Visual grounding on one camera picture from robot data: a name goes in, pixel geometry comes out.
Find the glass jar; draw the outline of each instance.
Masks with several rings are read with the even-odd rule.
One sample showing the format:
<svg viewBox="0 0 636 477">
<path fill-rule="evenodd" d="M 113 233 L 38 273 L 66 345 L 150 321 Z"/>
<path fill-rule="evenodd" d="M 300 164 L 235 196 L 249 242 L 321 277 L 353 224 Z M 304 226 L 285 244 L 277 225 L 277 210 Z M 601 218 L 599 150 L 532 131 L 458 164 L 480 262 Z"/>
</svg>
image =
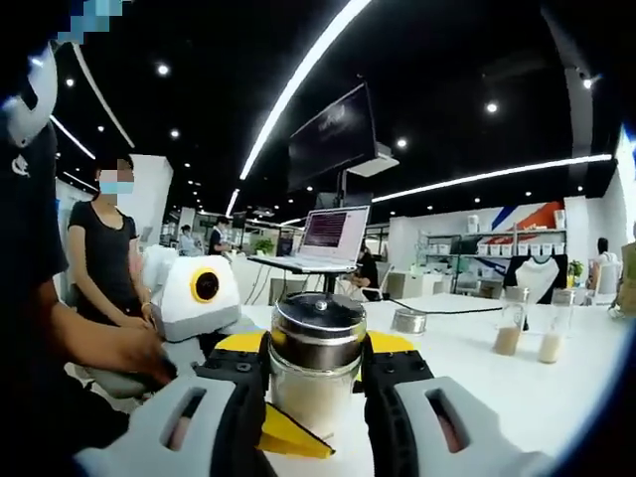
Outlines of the glass jar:
<svg viewBox="0 0 636 477">
<path fill-rule="evenodd" d="M 528 295 L 530 289 L 521 286 L 509 286 L 502 300 L 502 318 L 497 332 L 493 351 L 504 356 L 513 356 L 521 332 L 528 319 Z"/>
<path fill-rule="evenodd" d="M 560 356 L 563 341 L 571 329 L 574 296 L 574 290 L 557 288 L 553 292 L 553 317 L 539 348 L 539 361 L 541 363 L 556 363 Z"/>
<path fill-rule="evenodd" d="M 349 407 L 366 335 L 365 309 L 346 296 L 298 293 L 277 302 L 269 346 L 273 404 L 330 437 Z"/>
</svg>

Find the chair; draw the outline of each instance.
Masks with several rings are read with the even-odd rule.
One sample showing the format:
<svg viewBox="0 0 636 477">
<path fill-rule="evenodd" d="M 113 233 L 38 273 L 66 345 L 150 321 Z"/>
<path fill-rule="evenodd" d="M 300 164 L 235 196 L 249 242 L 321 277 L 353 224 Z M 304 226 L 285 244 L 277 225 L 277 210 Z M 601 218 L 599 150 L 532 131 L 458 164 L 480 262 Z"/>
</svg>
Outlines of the chair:
<svg viewBox="0 0 636 477">
<path fill-rule="evenodd" d="M 360 288 L 360 291 L 376 292 L 378 293 L 378 298 L 380 299 L 380 301 L 382 301 L 385 298 L 384 291 L 387 288 L 387 280 L 389 279 L 389 274 L 395 267 L 385 261 L 377 261 L 376 268 L 378 269 L 378 283 L 380 284 L 380 286 L 378 288 L 363 287 Z"/>
<path fill-rule="evenodd" d="M 603 263 L 598 267 L 596 289 L 591 297 L 592 305 L 610 305 L 614 301 L 622 271 L 621 261 Z"/>
</svg>

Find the ceiling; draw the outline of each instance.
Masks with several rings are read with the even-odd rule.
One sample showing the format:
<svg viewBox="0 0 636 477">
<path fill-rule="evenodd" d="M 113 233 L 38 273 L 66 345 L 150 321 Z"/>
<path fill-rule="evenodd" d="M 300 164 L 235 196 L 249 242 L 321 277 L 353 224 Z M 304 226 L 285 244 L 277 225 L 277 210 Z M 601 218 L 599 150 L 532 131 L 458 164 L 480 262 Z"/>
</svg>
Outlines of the ceiling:
<svg viewBox="0 0 636 477">
<path fill-rule="evenodd" d="M 361 79 L 369 86 L 377 139 L 400 164 L 369 179 L 352 178 L 352 192 L 377 197 L 508 167 L 613 153 L 619 120 L 610 91 L 600 79 L 592 89 L 572 92 L 551 30 L 534 3 L 373 0 L 301 85 L 240 181 L 282 89 L 345 4 L 184 1 L 176 12 L 173 2 L 136 0 L 124 4 L 122 18 L 111 19 L 108 34 L 86 36 L 81 47 L 86 63 L 134 152 L 165 155 L 174 168 L 167 212 L 199 205 L 223 213 L 240 188 L 235 211 L 279 206 L 273 222 L 304 217 L 317 192 L 334 191 L 336 176 L 308 184 L 311 193 L 286 194 L 288 138 Z M 71 46 L 62 46 L 57 58 L 57 119 L 95 154 L 131 151 Z M 168 75 L 157 74 L 160 64 L 170 68 Z M 73 87 L 66 85 L 68 78 L 75 80 Z M 486 110 L 491 101 L 496 113 Z M 591 104 L 583 111 L 593 129 L 582 144 L 573 137 L 579 134 L 572 126 L 572 118 L 580 116 L 576 101 Z M 176 139 L 173 128 L 180 132 Z M 404 149 L 396 147 L 399 138 L 407 141 Z M 59 142 L 59 177 L 70 181 L 66 171 L 94 184 L 90 159 L 63 134 Z M 372 222 L 386 222 L 391 213 L 417 216 L 577 194 L 598 197 L 614 167 L 613 162 L 562 167 L 411 195 L 374 205 Z"/>
</svg>

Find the cup with beige drink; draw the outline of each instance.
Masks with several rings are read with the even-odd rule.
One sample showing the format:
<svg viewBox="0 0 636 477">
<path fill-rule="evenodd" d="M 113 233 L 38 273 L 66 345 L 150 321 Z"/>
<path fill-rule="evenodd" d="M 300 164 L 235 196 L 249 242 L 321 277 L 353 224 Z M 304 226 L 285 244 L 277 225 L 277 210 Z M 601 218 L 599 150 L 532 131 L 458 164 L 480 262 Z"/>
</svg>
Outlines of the cup with beige drink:
<svg viewBox="0 0 636 477">
<path fill-rule="evenodd" d="M 524 323 L 528 317 L 530 290 L 522 286 L 509 286 L 504 292 L 502 320 L 493 351 L 504 356 L 514 356 Z"/>
<path fill-rule="evenodd" d="M 539 361 L 551 365 L 556 363 L 563 348 L 563 342 L 571 326 L 574 311 L 574 291 L 555 289 L 553 292 L 553 318 L 539 348 Z"/>
</svg>

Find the laptop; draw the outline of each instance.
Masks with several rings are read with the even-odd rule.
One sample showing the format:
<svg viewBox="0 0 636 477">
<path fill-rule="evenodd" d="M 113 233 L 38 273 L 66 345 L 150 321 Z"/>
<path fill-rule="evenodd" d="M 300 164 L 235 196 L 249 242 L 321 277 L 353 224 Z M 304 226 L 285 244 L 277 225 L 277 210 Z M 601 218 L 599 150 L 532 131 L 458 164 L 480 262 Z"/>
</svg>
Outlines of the laptop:
<svg viewBox="0 0 636 477">
<path fill-rule="evenodd" d="M 368 216 L 369 206 L 312 211 L 295 255 L 250 259 L 301 273 L 354 271 Z"/>
</svg>

